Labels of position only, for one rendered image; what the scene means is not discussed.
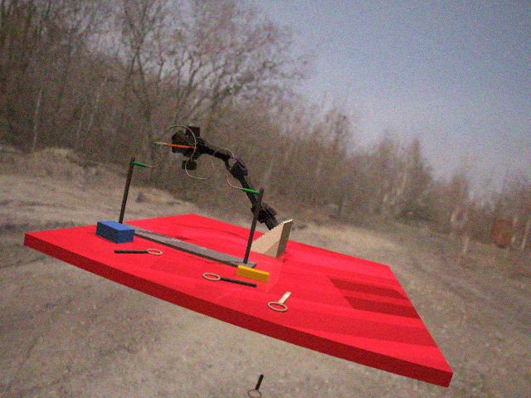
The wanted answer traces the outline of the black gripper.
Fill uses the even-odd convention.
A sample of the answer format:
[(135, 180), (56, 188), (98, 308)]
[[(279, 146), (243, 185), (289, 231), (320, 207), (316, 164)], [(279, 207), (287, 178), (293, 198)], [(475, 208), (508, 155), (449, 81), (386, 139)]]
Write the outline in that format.
[[(186, 128), (186, 135), (188, 135), (188, 138), (185, 139), (184, 141), (184, 146), (188, 146), (188, 147), (195, 147), (195, 141), (193, 139), (193, 135), (192, 133), (189, 131), (189, 129), (192, 131), (193, 135), (195, 137), (200, 137), (200, 128), (199, 127), (196, 127), (196, 126), (187, 126)], [(190, 138), (191, 136), (191, 138)], [(195, 153), (193, 154), (194, 152), (194, 148), (185, 148), (183, 150), (183, 156), (184, 157), (192, 157), (192, 160), (194, 160), (194, 158), (197, 158), (197, 150), (198, 150), (198, 144), (199, 144), (199, 141), (196, 140), (196, 149), (195, 149)], [(193, 154), (193, 156), (192, 156)], [(186, 164), (187, 161), (182, 161), (182, 169), (185, 169), (185, 164)], [(188, 163), (186, 164), (186, 169), (188, 170), (196, 170), (197, 169), (197, 161), (191, 161), (191, 159), (188, 161)]]

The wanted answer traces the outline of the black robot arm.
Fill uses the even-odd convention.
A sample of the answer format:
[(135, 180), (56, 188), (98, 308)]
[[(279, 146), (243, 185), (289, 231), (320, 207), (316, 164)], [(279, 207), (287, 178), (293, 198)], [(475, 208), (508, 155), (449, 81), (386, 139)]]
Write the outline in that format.
[[(186, 138), (188, 138), (187, 135), (182, 130), (179, 130), (172, 136), (172, 139), (173, 139), (172, 144), (177, 144), (177, 145), (183, 145), (184, 146), (184, 141), (185, 141)], [(256, 190), (253, 187), (249, 177), (247, 176), (246, 164), (241, 160), (240, 157), (238, 157), (238, 156), (236, 156), (234, 154), (232, 156), (229, 151), (224, 150), (224, 149), (218, 150), (219, 147), (212, 146), (204, 138), (195, 137), (195, 139), (199, 141), (198, 150), (197, 150), (197, 158), (199, 158), (201, 156), (201, 154), (208, 153), (210, 155), (213, 155), (216, 158), (222, 159), (222, 161), (226, 165), (227, 170), (229, 170), (231, 167), (229, 165), (228, 159), (229, 158), (233, 158), (233, 156), (234, 156), (234, 159), (236, 159), (237, 162), (234, 163), (232, 169), (229, 172), (232, 174), (232, 176), (234, 178), (236, 178), (236, 179), (238, 179), (240, 181), (240, 183), (243, 186), (243, 188), (250, 189), (250, 190), (253, 190), (253, 191)], [(173, 153), (183, 153), (183, 150), (184, 150), (184, 148), (172, 147)], [(216, 151), (216, 150), (218, 150), (218, 151)], [(197, 158), (194, 158), (194, 159), (197, 159)], [(247, 194), (247, 196), (249, 197), (249, 199), (250, 199), (250, 201), (252, 203), (251, 211), (252, 211), (252, 213), (254, 215), (255, 214), (255, 209), (256, 209), (256, 203), (257, 203), (257, 199), (258, 199), (259, 195), (256, 195), (256, 194), (253, 194), (253, 193), (249, 193), (249, 192), (246, 192), (246, 194)], [(257, 220), (261, 224), (265, 222), (265, 224), (268, 227), (268, 229), (272, 230), (273, 228), (275, 228), (276, 226), (279, 225), (278, 221), (274, 217), (274, 215), (276, 215), (276, 214), (277, 214), (276, 210), (274, 210), (273, 208), (268, 206), (266, 202), (261, 201), (261, 207), (260, 207), (260, 211), (259, 211), (259, 215), (258, 215)]]

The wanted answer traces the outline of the blue block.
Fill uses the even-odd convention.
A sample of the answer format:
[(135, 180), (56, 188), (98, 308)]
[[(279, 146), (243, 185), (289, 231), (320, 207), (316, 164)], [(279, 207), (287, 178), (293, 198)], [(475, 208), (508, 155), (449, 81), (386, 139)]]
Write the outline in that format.
[(134, 229), (115, 221), (97, 221), (95, 232), (116, 244), (134, 241)]

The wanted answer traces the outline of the grey loop with beige handle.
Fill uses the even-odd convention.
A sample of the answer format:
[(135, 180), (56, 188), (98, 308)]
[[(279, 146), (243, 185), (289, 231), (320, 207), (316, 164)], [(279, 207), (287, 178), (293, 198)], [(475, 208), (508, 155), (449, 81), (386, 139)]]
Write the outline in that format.
[[(280, 299), (280, 301), (277, 303), (277, 302), (269, 302), (267, 305), (270, 309), (274, 309), (276, 311), (281, 311), (281, 312), (284, 312), (287, 310), (287, 307), (284, 305), (284, 303), (286, 302), (286, 300), (291, 296), (291, 292), (287, 291), (285, 293), (285, 295)], [(283, 306), (285, 309), (279, 309), (279, 308), (272, 308), (270, 306), (270, 304), (278, 304), (280, 306)]]

